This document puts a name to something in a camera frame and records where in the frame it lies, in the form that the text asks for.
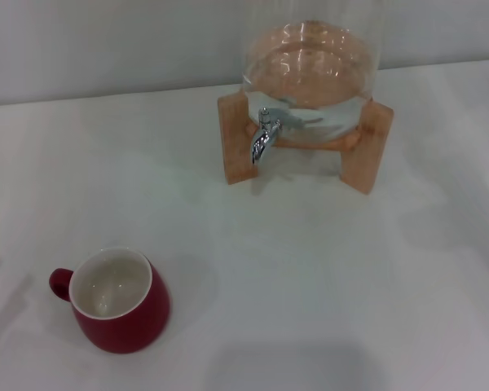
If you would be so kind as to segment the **red ceramic cup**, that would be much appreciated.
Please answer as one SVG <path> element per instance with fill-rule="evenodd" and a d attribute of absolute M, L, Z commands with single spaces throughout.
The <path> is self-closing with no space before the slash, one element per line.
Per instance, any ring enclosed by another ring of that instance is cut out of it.
<path fill-rule="evenodd" d="M 98 348 L 129 354 L 150 345 L 171 312 L 169 291 L 139 251 L 105 248 L 75 270 L 58 268 L 49 285 L 70 303 L 85 336 Z"/>

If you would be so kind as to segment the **chrome faucet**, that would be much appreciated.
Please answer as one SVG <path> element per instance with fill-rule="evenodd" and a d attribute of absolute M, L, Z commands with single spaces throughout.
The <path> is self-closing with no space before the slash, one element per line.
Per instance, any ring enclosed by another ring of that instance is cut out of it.
<path fill-rule="evenodd" d="M 253 165 L 257 165 L 267 150 L 274 145 L 282 134 L 282 111 L 276 108 L 261 108 L 258 111 L 258 129 L 253 135 L 250 157 Z"/>

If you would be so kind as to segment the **wooden dispenser stand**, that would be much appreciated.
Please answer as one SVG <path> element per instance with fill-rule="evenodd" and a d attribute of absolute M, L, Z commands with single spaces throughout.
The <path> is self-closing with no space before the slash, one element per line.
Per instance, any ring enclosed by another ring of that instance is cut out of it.
<path fill-rule="evenodd" d="M 252 164 L 250 151 L 258 124 L 249 118 L 245 94 L 238 92 L 219 98 L 218 117 L 227 183 L 231 185 L 257 177 L 258 167 Z M 325 143 L 292 141 L 280 135 L 272 147 L 339 152 L 341 181 L 367 195 L 376 182 L 393 119 L 393 109 L 369 100 L 363 107 L 358 125 L 351 132 Z"/>

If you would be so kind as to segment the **glass water dispenser jar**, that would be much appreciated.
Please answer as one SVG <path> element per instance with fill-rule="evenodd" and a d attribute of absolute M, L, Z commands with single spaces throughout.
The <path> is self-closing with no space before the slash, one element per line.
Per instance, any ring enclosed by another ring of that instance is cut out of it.
<path fill-rule="evenodd" d="M 246 0 L 243 90 L 293 141 L 353 130 L 372 97 L 391 0 Z"/>

